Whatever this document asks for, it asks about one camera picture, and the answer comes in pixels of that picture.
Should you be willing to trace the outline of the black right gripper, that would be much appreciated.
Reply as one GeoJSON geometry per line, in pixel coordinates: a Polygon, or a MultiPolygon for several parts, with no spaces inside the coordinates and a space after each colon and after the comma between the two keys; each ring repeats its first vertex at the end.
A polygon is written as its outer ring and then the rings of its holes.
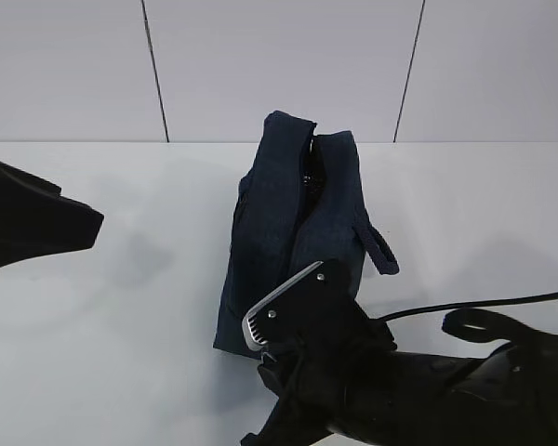
{"type": "Polygon", "coordinates": [[[267,348],[258,373],[278,401],[259,433],[242,445],[313,445],[330,436],[345,400],[345,387],[364,347],[394,351],[394,336],[384,322],[319,324],[293,340],[267,348]]]}

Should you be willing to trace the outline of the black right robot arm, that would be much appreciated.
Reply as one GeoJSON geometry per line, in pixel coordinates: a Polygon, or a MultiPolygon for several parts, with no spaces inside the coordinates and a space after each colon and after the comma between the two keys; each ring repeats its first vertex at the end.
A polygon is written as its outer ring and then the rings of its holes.
{"type": "Polygon", "coordinates": [[[306,354],[245,445],[558,445],[558,335],[524,329],[484,358],[389,351],[355,338],[306,354]]]}

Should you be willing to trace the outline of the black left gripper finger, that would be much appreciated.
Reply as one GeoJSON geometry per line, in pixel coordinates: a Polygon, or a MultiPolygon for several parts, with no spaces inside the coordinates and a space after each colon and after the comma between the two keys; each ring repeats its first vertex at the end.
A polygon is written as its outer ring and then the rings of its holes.
{"type": "Polygon", "coordinates": [[[88,250],[104,215],[61,195],[61,187],[0,161],[0,268],[88,250]]]}

